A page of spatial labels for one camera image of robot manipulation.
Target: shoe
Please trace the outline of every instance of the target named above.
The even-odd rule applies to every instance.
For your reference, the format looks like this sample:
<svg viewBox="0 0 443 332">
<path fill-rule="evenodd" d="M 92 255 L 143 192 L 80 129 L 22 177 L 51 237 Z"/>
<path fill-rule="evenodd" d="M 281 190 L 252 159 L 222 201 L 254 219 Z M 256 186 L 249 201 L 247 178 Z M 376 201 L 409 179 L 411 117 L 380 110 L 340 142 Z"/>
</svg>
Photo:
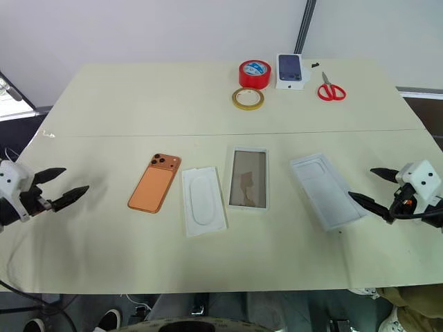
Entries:
<svg viewBox="0 0 443 332">
<path fill-rule="evenodd" d="M 394 306 L 388 318 L 380 324 L 379 332 L 406 332 L 399 322 L 396 306 Z"/>
<path fill-rule="evenodd" d="M 120 328 L 122 322 L 122 315 L 116 309 L 111 309 L 102 317 L 98 326 L 93 332 L 111 331 Z"/>
<path fill-rule="evenodd" d="M 351 288 L 348 290 L 357 295 L 370 295 L 372 299 L 378 299 L 380 297 L 375 288 Z"/>
<path fill-rule="evenodd" d="M 44 323 L 38 318 L 30 320 L 26 323 L 23 332 L 44 332 Z"/>
</svg>

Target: black shoe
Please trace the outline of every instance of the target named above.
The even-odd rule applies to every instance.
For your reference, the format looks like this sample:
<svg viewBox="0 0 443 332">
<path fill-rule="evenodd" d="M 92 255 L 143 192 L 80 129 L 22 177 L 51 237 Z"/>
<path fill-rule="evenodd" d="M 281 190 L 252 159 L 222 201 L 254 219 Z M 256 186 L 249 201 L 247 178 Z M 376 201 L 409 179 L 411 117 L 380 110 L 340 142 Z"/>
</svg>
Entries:
<svg viewBox="0 0 443 332">
<path fill-rule="evenodd" d="M 35 318 L 26 323 L 23 332 L 44 332 L 44 324 L 42 320 Z"/>
<path fill-rule="evenodd" d="M 110 331 L 120 328 L 122 315 L 116 309 L 111 309 L 100 320 L 94 331 Z"/>
</svg>

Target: red scissors handle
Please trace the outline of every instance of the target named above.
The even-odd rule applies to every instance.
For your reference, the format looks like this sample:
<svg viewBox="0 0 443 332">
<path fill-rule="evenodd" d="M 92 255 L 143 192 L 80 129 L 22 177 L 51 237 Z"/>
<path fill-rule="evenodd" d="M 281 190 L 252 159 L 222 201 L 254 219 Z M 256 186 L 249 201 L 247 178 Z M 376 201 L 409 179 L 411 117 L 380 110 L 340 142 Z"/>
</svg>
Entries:
<svg viewBox="0 0 443 332">
<path fill-rule="evenodd" d="M 346 91 L 341 87 L 335 84 L 321 84 L 317 90 L 317 95 L 320 99 L 326 100 L 330 102 L 331 100 L 343 100 L 346 98 Z"/>
</svg>

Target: robotic arm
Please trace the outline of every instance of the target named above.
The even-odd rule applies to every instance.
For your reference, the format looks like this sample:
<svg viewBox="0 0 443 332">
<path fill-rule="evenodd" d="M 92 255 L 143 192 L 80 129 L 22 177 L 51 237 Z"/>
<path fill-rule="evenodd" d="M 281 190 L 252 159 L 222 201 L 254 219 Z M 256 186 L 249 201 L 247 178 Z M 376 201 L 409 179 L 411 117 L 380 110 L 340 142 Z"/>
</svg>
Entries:
<svg viewBox="0 0 443 332">
<path fill-rule="evenodd" d="M 49 168 L 33 174 L 19 163 L 0 161 L 0 232 L 17 220 L 27 221 L 47 210 L 60 211 L 83 196 L 89 186 L 65 192 L 55 201 L 42 198 L 43 191 L 37 185 L 53 180 L 64 171 L 66 168 Z"/>
<path fill-rule="evenodd" d="M 400 188 L 394 193 L 394 202 L 389 209 L 363 194 L 349 192 L 363 208 L 389 224 L 395 219 L 421 219 L 436 228 L 443 227 L 443 200 L 438 196 L 442 190 L 442 180 L 427 160 L 406 164 L 400 171 L 373 168 L 371 172 L 398 183 Z"/>
</svg>

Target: cable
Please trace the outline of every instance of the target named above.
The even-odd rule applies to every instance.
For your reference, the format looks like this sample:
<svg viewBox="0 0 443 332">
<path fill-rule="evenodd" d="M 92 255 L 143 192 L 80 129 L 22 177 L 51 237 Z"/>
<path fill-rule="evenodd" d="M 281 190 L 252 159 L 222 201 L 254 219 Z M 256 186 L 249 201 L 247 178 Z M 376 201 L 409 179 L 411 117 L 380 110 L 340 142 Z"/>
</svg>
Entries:
<svg viewBox="0 0 443 332">
<path fill-rule="evenodd" d="M 42 299 L 39 299 L 38 297 L 34 297 L 32 295 L 29 295 L 25 292 L 22 292 L 21 290 L 18 290 L 10 285 L 8 285 L 7 283 L 5 283 L 3 280 L 0 279 L 0 286 L 3 286 L 4 288 L 8 289 L 9 291 L 18 294 L 22 297 L 25 297 L 27 299 L 30 299 L 34 302 L 38 302 L 40 304 L 43 304 L 44 306 L 48 306 L 50 308 L 54 308 L 58 313 L 61 313 L 63 315 L 63 317 L 66 319 L 66 321 L 69 324 L 69 327 L 71 327 L 72 332 L 77 332 L 77 329 L 74 325 L 74 322 L 72 321 L 71 317 L 69 317 L 69 315 L 64 311 L 64 309 L 61 309 L 57 306 L 55 306 L 54 304 L 48 303 Z"/>
<path fill-rule="evenodd" d="M 389 208 L 389 214 L 396 219 L 418 219 L 418 218 L 429 218 L 430 216 L 439 216 L 443 214 L 442 209 L 436 209 L 429 212 L 417 213 L 417 214 L 396 214 L 394 211 L 403 204 L 404 199 L 410 196 L 410 192 L 403 191 L 400 195 L 394 200 L 394 203 Z"/>
<path fill-rule="evenodd" d="M 418 218 L 429 218 L 430 216 L 439 216 L 441 214 L 443 214 L 443 209 L 437 209 L 417 214 L 391 214 L 391 215 L 396 219 L 418 219 Z"/>
<path fill-rule="evenodd" d="M 8 155 L 8 149 L 11 150 L 11 152 L 13 152 L 17 157 L 20 157 L 20 155 L 17 152 L 15 152 L 13 149 L 11 149 L 10 147 L 5 147 L 5 156 L 7 159 L 9 159 L 9 161 L 12 161 L 12 159 Z"/>
<path fill-rule="evenodd" d="M 125 294 L 125 295 L 130 302 L 132 302 L 134 304 L 138 304 L 139 306 L 145 306 L 147 310 L 152 311 L 151 307 L 148 306 L 146 303 L 134 301 L 132 298 L 129 297 L 128 294 Z"/>
<path fill-rule="evenodd" d="M 77 297 L 78 297 L 78 295 L 74 295 L 73 296 L 73 298 L 71 299 L 71 301 L 69 301 L 67 304 L 65 304 L 65 306 L 64 307 L 62 307 L 62 308 L 59 308 L 59 310 L 66 310 L 71 304 L 72 304 L 72 302 L 74 302 L 76 299 L 77 299 Z M 54 311 L 54 312 L 50 312 L 50 313 L 45 313 L 45 312 L 43 312 L 43 314 L 45 315 L 45 316 L 54 316 L 54 315 L 57 315 L 58 314 L 58 312 L 57 311 Z"/>
</svg>

